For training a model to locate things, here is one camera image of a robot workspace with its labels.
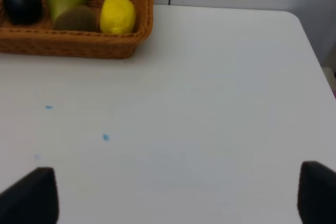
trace lemon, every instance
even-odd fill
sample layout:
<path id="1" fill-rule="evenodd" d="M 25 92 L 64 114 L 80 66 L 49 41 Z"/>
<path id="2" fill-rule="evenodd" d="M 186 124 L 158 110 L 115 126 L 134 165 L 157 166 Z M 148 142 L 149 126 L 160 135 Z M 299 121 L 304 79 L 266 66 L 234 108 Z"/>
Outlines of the lemon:
<path id="1" fill-rule="evenodd" d="M 100 30 L 106 34 L 128 34 L 135 24 L 135 8 L 129 0 L 105 0 L 100 14 Z"/>

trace table surface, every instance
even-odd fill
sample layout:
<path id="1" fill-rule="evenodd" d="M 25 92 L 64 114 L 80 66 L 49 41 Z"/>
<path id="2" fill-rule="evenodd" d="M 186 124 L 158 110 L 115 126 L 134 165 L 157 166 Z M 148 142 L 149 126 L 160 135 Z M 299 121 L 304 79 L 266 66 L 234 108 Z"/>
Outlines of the table surface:
<path id="1" fill-rule="evenodd" d="M 0 191 L 51 166 L 61 224 L 300 223 L 301 163 L 336 169 L 336 103 L 299 20 L 154 18 L 125 61 L 0 55 Z"/>

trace woven basket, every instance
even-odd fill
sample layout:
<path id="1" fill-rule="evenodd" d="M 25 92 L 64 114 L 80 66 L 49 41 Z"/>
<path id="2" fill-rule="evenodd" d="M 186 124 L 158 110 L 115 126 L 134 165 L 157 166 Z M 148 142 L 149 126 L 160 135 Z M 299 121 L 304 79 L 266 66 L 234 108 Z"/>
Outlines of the woven basket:
<path id="1" fill-rule="evenodd" d="M 131 34 L 109 35 L 82 31 L 52 30 L 46 0 L 40 22 L 30 26 L 14 26 L 0 7 L 0 52 L 26 55 L 72 56 L 102 59 L 130 57 L 138 44 L 151 33 L 153 0 L 130 0 L 137 14 Z M 88 0 L 88 6 L 100 16 L 104 0 Z"/>

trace black object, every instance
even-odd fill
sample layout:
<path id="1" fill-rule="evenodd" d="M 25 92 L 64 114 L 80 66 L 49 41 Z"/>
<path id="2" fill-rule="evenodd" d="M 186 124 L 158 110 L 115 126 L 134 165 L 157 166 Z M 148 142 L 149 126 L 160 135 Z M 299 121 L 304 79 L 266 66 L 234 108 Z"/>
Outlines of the black object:
<path id="1" fill-rule="evenodd" d="M 55 224 L 58 215 L 52 168 L 37 168 L 0 194 L 1 224 Z"/>
<path id="2" fill-rule="evenodd" d="M 298 210 L 303 224 L 336 223 L 336 173 L 316 161 L 303 162 Z"/>
<path id="3" fill-rule="evenodd" d="M 4 0 L 4 8 L 14 25 L 31 25 L 42 15 L 41 0 Z"/>

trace brown kiwi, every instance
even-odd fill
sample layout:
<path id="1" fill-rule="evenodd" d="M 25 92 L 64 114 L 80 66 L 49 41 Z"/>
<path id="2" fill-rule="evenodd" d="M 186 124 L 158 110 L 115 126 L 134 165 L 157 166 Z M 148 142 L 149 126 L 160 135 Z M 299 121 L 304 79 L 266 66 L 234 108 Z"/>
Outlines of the brown kiwi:
<path id="1" fill-rule="evenodd" d="M 75 6 L 59 15 L 52 28 L 54 30 L 97 31 L 96 14 L 87 6 Z"/>

